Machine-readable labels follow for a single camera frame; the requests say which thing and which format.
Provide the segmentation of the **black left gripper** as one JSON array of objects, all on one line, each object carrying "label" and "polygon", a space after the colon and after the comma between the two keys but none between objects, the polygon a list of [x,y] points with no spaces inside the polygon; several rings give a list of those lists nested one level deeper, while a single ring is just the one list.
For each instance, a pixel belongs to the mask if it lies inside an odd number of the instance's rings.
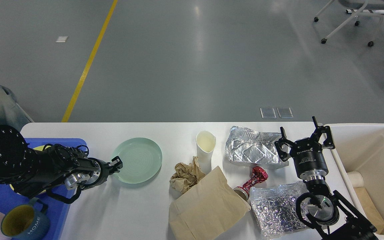
[{"label": "black left gripper", "polygon": [[119,173],[123,162],[115,156],[110,163],[99,159],[79,159],[79,188],[90,189],[107,181],[108,176]]}]

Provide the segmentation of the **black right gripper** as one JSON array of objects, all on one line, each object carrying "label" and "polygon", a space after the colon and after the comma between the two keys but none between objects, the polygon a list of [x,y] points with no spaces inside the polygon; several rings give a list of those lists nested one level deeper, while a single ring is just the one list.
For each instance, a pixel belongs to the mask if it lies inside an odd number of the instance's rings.
[{"label": "black right gripper", "polygon": [[[335,149],[332,131],[329,126],[318,125],[312,116],[315,130],[310,139],[300,139],[295,142],[288,140],[283,127],[280,127],[281,138],[274,142],[279,159],[286,162],[293,158],[297,177],[303,181],[325,179],[329,173],[322,149]],[[322,135],[326,138],[320,143]]]}]

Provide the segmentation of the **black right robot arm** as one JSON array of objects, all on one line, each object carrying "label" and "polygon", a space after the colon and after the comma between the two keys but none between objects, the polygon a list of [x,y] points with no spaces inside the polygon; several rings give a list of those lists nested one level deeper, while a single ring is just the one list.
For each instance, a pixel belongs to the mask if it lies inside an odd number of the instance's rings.
[{"label": "black right robot arm", "polygon": [[331,191],[324,149],[335,149],[329,126],[312,117],[314,132],[308,138],[288,140],[283,127],[274,142],[279,158],[294,161],[297,177],[307,192],[296,200],[295,213],[304,225],[315,229],[323,240],[376,240],[376,227],[337,190]]}]

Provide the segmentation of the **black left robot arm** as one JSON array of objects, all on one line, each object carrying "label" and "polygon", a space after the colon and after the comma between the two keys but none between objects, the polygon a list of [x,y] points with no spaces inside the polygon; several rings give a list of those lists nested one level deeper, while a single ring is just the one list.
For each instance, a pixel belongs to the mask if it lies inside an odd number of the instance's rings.
[{"label": "black left robot arm", "polygon": [[29,199],[45,192],[71,204],[83,190],[103,184],[123,167],[119,157],[105,162],[89,157],[83,148],[48,143],[35,150],[17,129],[0,124],[0,184],[12,185],[15,193]]}]

